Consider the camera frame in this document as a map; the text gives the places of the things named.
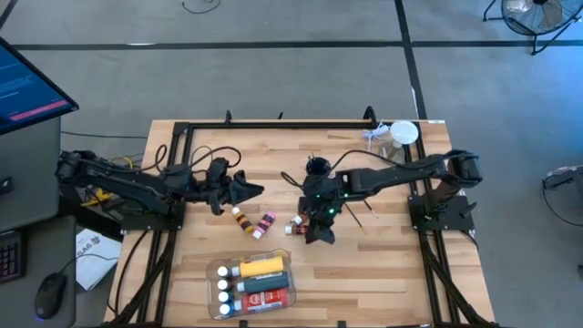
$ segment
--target red paint bottle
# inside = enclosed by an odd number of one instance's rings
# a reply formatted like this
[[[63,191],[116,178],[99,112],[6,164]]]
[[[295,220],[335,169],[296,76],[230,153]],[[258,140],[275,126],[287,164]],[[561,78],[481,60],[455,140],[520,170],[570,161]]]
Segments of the red paint bottle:
[[[241,300],[235,301],[235,311],[244,313],[259,313],[288,306],[288,292],[285,288],[279,290],[247,294]]]

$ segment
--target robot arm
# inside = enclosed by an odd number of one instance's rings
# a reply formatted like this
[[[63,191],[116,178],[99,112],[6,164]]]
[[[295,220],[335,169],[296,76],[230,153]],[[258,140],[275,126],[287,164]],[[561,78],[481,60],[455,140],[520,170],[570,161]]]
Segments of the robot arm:
[[[227,175],[229,162],[224,158],[210,163],[207,177],[198,181],[187,165],[173,165],[153,176],[141,169],[127,169],[91,151],[64,151],[56,176],[62,184],[75,187],[93,185],[113,192],[124,200],[139,204],[145,212],[161,217],[172,214],[172,207],[182,201],[204,201],[215,215],[223,204],[238,204],[263,193],[263,187],[250,184],[240,170]]]
[[[427,213],[447,203],[461,188],[472,188],[482,180],[477,156],[452,150],[444,155],[431,155],[425,159],[387,169],[348,169],[336,172],[334,178],[310,175],[302,184],[304,197],[300,198],[300,211],[310,218],[306,243],[317,240],[334,243],[331,230],[334,217],[347,201],[365,200],[381,190],[420,179],[440,179],[435,190],[424,195]]]

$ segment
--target computer monitor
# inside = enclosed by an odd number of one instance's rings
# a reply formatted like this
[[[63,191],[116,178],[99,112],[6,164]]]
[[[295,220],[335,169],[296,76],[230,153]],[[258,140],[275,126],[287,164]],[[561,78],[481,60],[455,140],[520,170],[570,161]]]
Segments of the computer monitor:
[[[77,109],[71,97],[0,37],[0,135]]]

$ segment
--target wooden table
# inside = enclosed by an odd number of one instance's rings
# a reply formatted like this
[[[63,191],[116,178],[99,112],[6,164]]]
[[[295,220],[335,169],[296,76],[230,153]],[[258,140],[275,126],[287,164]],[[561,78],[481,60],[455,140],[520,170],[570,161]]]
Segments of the wooden table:
[[[143,166],[153,163],[160,144],[169,144],[174,122],[156,120],[152,123]],[[420,121],[420,125],[427,155],[451,149],[443,122]],[[349,326],[430,323],[419,240],[410,227],[406,205],[410,194],[408,185],[383,190],[369,199],[379,219],[363,203],[351,204],[365,232],[344,210],[332,227],[336,234],[334,245],[321,241],[306,245],[302,236],[284,233],[283,227],[297,211],[301,191],[286,183],[280,171],[287,171],[301,182],[308,156],[322,156],[334,163],[346,150],[366,149],[361,133],[361,130],[337,129],[196,130],[192,149],[200,145],[211,148],[229,145],[240,149],[243,159],[236,169],[245,169],[249,182],[265,187],[262,195],[241,204],[241,210],[254,224],[269,210],[276,212],[277,220],[257,241],[242,232],[230,215],[230,206],[225,207],[225,214],[217,217],[205,204],[189,204],[184,228],[177,238],[164,325],[237,326],[239,319],[248,320],[250,327],[335,326],[340,320],[345,320]],[[228,151],[220,156],[236,159]],[[208,163],[205,160],[196,169],[206,169]],[[379,169],[385,164],[363,154],[352,154],[338,169],[360,167]],[[124,239],[109,297],[112,304],[121,268],[140,234],[140,231],[133,231]],[[131,299],[144,279],[151,235],[150,232],[141,242],[128,266],[120,308]],[[476,246],[458,231],[446,231],[444,237],[454,282],[478,313],[493,321]],[[225,321],[211,319],[207,310],[207,263],[278,248],[291,254],[297,302],[279,311]],[[445,292],[439,281],[438,288],[442,313],[448,320]],[[154,318],[158,289],[157,283],[150,297],[149,321]],[[107,310],[105,320],[112,317],[113,313]]]

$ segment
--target black mouse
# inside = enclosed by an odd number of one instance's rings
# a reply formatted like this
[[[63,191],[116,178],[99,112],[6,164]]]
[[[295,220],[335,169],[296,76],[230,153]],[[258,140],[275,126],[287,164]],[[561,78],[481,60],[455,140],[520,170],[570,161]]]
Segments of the black mouse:
[[[35,298],[35,314],[38,318],[45,320],[55,316],[61,307],[65,286],[66,276],[62,273],[51,273],[40,283]]]

